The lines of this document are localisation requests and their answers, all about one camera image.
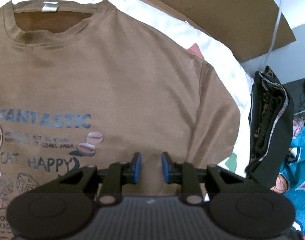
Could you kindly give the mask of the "brown printed t-shirt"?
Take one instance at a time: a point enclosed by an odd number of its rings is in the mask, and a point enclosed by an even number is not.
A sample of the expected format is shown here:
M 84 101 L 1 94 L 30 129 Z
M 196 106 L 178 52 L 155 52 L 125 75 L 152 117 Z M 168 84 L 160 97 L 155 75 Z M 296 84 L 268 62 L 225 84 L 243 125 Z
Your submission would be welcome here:
M 191 47 L 107 0 L 41 6 L 0 8 L 0 239 L 13 198 L 71 170 L 139 152 L 140 182 L 124 192 L 171 195 L 161 153 L 199 168 L 232 154 L 239 109 Z

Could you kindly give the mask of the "black folded garment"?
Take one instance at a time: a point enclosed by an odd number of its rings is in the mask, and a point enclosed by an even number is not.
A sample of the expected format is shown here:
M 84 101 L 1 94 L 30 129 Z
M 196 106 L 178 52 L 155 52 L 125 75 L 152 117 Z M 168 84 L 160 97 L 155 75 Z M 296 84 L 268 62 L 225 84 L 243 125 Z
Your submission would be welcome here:
M 246 178 L 272 188 L 289 152 L 294 103 L 273 70 L 256 72 L 251 92 L 250 158 Z

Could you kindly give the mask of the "teal cartoon print blanket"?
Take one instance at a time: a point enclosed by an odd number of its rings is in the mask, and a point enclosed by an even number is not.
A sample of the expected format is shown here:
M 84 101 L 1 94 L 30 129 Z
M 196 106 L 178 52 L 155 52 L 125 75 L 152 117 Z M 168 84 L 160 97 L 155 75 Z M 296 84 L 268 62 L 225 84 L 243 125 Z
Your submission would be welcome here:
M 305 239 L 305 126 L 295 129 L 289 155 L 281 165 L 272 191 L 287 197 L 295 207 L 293 229 Z

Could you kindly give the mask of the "cream bear print bedsheet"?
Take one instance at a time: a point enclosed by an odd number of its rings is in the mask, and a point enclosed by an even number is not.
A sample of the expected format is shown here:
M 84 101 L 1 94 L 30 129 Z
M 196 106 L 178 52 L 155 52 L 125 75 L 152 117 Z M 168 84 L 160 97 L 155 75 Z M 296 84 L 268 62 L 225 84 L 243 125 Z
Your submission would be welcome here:
M 36 0 L 0 0 L 0 8 L 11 1 L 14 4 Z M 103 0 L 45 0 L 72 1 L 80 4 L 95 4 Z M 198 30 L 186 16 L 171 12 L 162 3 L 152 0 L 108 0 L 118 10 L 152 26 L 167 35 L 185 49 L 199 49 L 201 56 L 210 63 L 222 83 L 230 92 L 240 111 L 240 126 L 231 157 L 220 163 L 237 175 L 245 176 L 249 162 L 250 130 L 248 115 L 251 109 L 251 86 L 253 79 L 244 71 L 231 50 L 223 43 Z

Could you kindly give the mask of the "brown cardboard sheet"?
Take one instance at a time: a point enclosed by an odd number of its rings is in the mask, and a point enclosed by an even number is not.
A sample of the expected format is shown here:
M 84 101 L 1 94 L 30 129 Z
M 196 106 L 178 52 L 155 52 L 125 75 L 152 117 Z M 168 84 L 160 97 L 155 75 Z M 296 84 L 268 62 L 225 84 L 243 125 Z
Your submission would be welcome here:
M 176 10 L 245 62 L 268 52 L 277 20 L 274 0 L 147 0 Z

